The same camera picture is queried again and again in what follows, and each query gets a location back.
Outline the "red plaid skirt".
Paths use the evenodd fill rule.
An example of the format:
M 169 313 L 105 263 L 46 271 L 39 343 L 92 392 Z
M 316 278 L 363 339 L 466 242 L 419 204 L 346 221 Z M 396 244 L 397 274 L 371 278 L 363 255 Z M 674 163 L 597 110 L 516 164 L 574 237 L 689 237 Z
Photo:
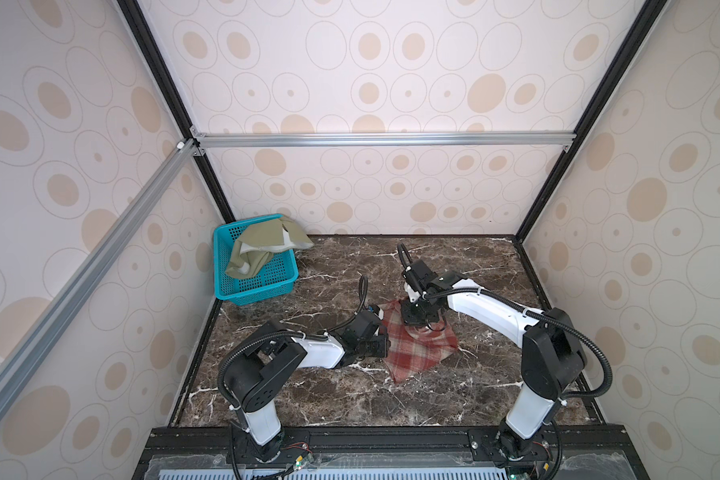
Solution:
M 394 383 L 437 366 L 459 350 L 458 339 L 443 314 L 433 327 L 416 327 L 404 323 L 399 300 L 383 305 L 382 310 L 390 342 L 384 363 Z

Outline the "olive green skirt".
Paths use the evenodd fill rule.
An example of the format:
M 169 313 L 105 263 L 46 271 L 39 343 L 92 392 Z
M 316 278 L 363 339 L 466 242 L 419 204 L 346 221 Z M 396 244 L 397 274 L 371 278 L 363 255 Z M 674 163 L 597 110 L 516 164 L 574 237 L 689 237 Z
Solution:
M 314 246 L 305 230 L 287 216 L 247 226 L 235 239 L 225 274 L 250 279 L 259 274 L 276 254 Z

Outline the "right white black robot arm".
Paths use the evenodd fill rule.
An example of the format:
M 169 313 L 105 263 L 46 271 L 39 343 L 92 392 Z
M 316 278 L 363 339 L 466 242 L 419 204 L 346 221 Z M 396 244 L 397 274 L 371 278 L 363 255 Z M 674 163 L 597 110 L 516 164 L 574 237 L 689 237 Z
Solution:
M 610 390 L 614 375 L 604 351 L 574 328 L 565 311 L 527 307 L 460 272 L 437 274 L 423 260 L 413 259 L 402 243 L 397 253 L 408 295 L 402 313 L 406 323 L 427 326 L 449 309 L 481 322 L 521 349 L 521 390 L 499 427 L 498 440 L 506 450 L 520 451 L 530 444 L 565 400 L 597 398 Z M 603 380 L 592 391 L 569 391 L 587 365 L 586 351 L 600 364 Z

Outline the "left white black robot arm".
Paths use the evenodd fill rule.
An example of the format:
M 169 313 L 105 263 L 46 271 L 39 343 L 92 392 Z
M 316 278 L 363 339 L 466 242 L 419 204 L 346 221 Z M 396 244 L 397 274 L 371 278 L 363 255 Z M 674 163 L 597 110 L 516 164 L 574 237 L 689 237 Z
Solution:
M 365 358 L 384 358 L 390 341 L 383 310 L 367 303 L 368 279 L 358 281 L 359 305 L 344 322 L 320 333 L 291 330 L 279 321 L 262 325 L 220 362 L 217 390 L 235 412 L 249 441 L 281 441 L 275 398 L 299 369 L 340 369 Z

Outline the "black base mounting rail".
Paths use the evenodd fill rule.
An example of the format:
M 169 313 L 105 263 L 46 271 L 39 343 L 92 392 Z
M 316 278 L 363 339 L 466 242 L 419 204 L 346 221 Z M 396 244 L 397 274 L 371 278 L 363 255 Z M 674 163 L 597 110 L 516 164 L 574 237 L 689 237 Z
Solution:
M 521 460 L 494 427 L 287 427 L 270 461 L 233 427 L 158 428 L 136 479 L 645 479 L 626 429 L 546 427 Z

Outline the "horizontal aluminium back rail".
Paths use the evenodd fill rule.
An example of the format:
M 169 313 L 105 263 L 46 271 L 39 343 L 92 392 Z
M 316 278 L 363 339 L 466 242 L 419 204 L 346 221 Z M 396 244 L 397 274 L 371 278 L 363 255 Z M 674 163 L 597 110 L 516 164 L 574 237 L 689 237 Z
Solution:
M 291 134 L 202 134 L 196 142 L 209 148 L 339 148 L 339 147 L 429 147 L 492 145 L 570 145 L 572 131 L 507 132 L 400 132 L 400 133 L 291 133 Z

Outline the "diagonal aluminium left rail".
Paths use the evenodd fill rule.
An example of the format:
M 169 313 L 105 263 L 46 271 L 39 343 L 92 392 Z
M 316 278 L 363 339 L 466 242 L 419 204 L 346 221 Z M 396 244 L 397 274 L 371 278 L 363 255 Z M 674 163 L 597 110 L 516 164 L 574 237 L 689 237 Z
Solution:
M 3 361 L 0 421 L 198 146 L 197 140 L 187 138 L 174 149 Z

